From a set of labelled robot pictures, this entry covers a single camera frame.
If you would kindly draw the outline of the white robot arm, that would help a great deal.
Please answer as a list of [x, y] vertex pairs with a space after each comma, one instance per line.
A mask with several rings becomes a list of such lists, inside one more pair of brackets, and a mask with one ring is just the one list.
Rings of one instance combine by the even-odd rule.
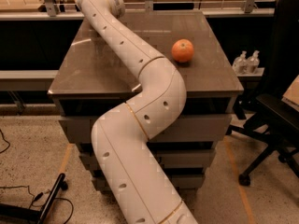
[[102, 115], [91, 133], [95, 157], [127, 223], [198, 224], [147, 147], [185, 106], [180, 72], [119, 21], [123, 0], [77, 0], [77, 5], [142, 88]]

